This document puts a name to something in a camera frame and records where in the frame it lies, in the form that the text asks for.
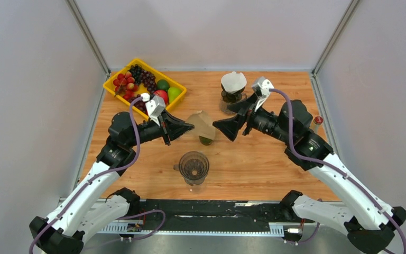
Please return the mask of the grey clear plastic dripper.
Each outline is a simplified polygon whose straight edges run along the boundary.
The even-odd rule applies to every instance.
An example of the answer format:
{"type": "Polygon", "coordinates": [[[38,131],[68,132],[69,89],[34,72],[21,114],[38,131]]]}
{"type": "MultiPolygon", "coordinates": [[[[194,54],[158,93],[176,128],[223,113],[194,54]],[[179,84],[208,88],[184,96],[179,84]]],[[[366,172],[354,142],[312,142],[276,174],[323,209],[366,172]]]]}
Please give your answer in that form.
{"type": "Polygon", "coordinates": [[[173,166],[184,178],[186,184],[190,186],[201,185],[209,173],[209,160],[198,151],[185,153],[177,164],[173,166]]]}

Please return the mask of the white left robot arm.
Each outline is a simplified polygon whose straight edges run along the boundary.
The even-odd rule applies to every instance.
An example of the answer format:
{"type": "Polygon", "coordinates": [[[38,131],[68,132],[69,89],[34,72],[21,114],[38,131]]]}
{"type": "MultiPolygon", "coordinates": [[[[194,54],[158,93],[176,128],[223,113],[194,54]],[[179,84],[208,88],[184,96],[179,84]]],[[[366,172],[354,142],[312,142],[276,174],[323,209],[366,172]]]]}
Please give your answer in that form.
{"type": "Polygon", "coordinates": [[[156,120],[137,124],[132,114],[114,115],[109,136],[86,177],[54,211],[36,216],[29,228],[34,247],[44,253],[81,253],[85,244],[102,228],[120,217],[136,218],[141,211],[139,196],[122,188],[106,204],[92,206],[101,194],[137,161],[140,145],[162,138],[166,145],[194,129],[194,125],[162,111],[156,120]]]}

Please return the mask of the dark olive coffee dripper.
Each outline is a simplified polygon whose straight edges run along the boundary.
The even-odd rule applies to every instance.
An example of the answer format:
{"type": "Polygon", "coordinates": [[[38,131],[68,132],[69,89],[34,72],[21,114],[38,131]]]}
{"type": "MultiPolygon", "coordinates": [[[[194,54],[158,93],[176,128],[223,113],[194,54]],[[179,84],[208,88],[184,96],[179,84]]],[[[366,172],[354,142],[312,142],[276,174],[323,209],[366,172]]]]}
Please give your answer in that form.
{"type": "Polygon", "coordinates": [[[229,93],[225,90],[221,92],[222,101],[228,104],[237,103],[239,101],[245,100],[247,98],[246,94],[244,93],[244,89],[238,90],[233,93],[229,93]]]}

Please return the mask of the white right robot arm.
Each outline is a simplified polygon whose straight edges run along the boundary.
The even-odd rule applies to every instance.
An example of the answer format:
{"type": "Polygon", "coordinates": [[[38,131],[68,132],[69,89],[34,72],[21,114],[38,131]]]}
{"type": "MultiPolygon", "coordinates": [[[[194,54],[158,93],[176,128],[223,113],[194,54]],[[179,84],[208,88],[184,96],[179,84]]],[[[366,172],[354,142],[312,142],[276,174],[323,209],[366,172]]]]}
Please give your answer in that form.
{"type": "Polygon", "coordinates": [[[288,221],[297,217],[328,226],[345,236],[362,253],[388,251],[406,210],[391,206],[372,194],[342,163],[333,148],[311,128],[312,115],[300,100],[286,99],[280,113],[259,104],[256,95],[229,106],[235,115],[213,122],[229,140],[239,130],[248,135],[260,131],[285,143],[285,154],[297,166],[328,186],[344,203],[337,207],[291,190],[281,200],[281,215],[288,221]]]}

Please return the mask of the brown paper coffee filter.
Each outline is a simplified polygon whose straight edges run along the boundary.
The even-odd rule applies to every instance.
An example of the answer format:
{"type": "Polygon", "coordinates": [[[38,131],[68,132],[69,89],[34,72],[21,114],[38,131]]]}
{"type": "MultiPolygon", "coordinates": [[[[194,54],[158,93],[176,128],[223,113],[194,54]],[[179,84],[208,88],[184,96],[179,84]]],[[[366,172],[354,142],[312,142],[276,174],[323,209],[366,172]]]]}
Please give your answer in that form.
{"type": "Polygon", "coordinates": [[[215,140],[216,129],[213,126],[213,120],[205,111],[196,111],[191,114],[186,123],[194,125],[194,128],[189,131],[189,134],[196,137],[203,137],[210,140],[215,140]]]}

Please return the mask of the white paper coffee filter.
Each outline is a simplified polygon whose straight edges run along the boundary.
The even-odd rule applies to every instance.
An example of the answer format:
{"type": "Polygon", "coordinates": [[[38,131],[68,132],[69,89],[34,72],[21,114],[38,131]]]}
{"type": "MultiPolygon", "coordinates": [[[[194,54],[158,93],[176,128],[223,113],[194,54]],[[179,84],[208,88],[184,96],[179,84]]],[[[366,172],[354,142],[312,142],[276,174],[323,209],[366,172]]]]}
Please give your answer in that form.
{"type": "Polygon", "coordinates": [[[242,90],[247,84],[245,75],[235,71],[223,75],[220,82],[223,90],[231,94],[242,90]]]}

